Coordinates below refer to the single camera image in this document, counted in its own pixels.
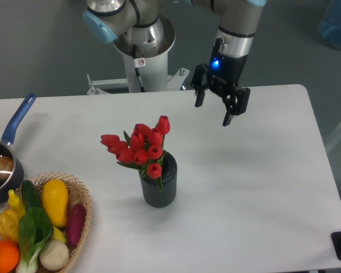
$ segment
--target bok choy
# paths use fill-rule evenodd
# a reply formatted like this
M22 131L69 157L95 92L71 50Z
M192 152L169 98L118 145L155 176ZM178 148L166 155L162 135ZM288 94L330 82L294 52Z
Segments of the bok choy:
M38 254L53 234L53 226L42 208L31 207L19 221L20 262L16 273L35 273Z

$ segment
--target dark gray vase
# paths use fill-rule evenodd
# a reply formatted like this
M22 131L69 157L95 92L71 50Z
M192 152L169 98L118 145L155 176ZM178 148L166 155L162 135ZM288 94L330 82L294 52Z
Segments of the dark gray vase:
M162 191L158 189L155 179L149 176L144 178L140 176L144 199L155 208L168 206L177 193L177 162L168 152L164 155L161 178L163 181Z

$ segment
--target yellow squash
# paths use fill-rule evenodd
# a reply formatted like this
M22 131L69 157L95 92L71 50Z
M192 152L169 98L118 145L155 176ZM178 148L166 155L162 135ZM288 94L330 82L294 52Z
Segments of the yellow squash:
M53 240L59 240L61 242L66 243L66 238L64 237L63 233L56 228L55 226L53 227L53 236L52 236Z
M68 211L68 190L64 182L59 179L48 181L43 187L41 202L52 225L64 228Z

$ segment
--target gray floor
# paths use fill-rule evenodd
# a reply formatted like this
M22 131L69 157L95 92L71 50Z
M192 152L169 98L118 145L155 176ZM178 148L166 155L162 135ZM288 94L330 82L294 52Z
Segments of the gray floor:
M177 33L169 72L186 67L192 75L209 60L218 18L183 1L160 2ZM240 79L243 86L304 85L323 139L341 120L341 50L317 33L327 4L269 0ZM93 80L125 77L122 57L86 29L85 9L85 0L0 0L0 99L84 95L87 73ZM341 142L328 156L341 194Z

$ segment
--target red tulip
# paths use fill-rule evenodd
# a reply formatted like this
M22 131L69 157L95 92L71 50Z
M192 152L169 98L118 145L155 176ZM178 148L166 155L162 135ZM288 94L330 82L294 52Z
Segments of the red tulip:
M150 145L156 144L161 145L163 143L163 135L157 128L153 128L150 130L149 136L148 136L148 142Z
M166 115L161 115L158 121L157 129L163 135L169 133L171 130L171 125L169 124L169 119Z
M148 149L148 156L151 159L157 160L159 157L161 157L163 153L163 149L160 145L153 144Z
M134 163L138 165L146 164L149 160L148 152L145 149L139 149L135 151Z
M147 168L147 175L150 178L157 179L161 176L161 165L158 163L152 163Z
M102 135L101 136L101 143L107 147L109 147L109 145L112 142L117 142L120 140L120 137L118 135Z
M130 148L121 150L116 154L116 159L122 163L133 163L134 151Z
M134 151L138 149L143 149L145 145L145 139L143 135L139 132L133 132L130 137L130 148Z
M128 147L127 145L127 142L126 141L116 141L116 142L111 142L109 145L108 145L108 151L112 154L116 154L118 153L119 151L121 150L124 150Z
M134 132L140 132L144 139L147 139L150 133L150 128L145 124L136 124L134 127Z

